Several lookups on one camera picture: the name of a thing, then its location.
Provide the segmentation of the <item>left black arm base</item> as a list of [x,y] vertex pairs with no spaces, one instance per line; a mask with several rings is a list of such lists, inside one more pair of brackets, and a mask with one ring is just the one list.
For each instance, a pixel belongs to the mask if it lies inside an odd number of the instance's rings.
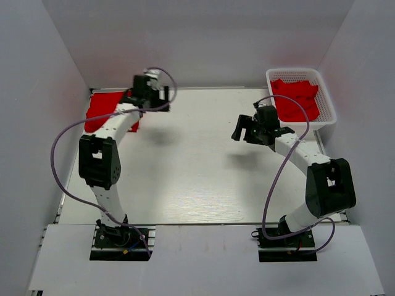
[[111,234],[104,227],[96,226],[90,261],[149,261],[154,250],[155,228],[123,230],[123,233]]

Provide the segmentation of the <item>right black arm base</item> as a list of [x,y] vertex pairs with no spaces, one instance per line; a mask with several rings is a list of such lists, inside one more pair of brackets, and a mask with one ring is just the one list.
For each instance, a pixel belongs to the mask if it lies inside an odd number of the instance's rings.
[[264,237],[262,228],[257,228],[251,232],[251,237],[257,240],[260,263],[317,261],[312,231],[307,231],[286,239],[268,240]]

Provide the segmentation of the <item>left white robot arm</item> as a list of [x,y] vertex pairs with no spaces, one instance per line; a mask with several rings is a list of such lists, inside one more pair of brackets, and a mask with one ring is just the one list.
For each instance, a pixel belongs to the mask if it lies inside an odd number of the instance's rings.
[[90,187],[97,203],[104,209],[97,224],[109,239],[118,246],[130,240],[130,230],[113,222],[127,223],[127,215],[120,204],[117,182],[121,174],[118,144],[129,129],[139,122],[142,112],[136,109],[169,110],[169,90],[164,88],[164,99],[160,99],[160,70],[149,68],[133,78],[131,90],[122,94],[119,102],[104,124],[95,132],[84,134],[79,140],[78,172]]

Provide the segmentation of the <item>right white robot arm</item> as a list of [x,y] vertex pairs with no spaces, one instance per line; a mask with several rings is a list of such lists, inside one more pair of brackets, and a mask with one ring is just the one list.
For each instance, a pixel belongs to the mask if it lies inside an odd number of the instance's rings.
[[291,162],[306,176],[304,202],[280,218],[276,236],[264,233],[266,239],[292,246],[300,240],[301,233],[335,213],[355,207],[357,199],[349,162],[311,151],[302,136],[280,125],[273,106],[258,107],[253,116],[240,115],[231,138],[271,148],[285,158],[281,170]]

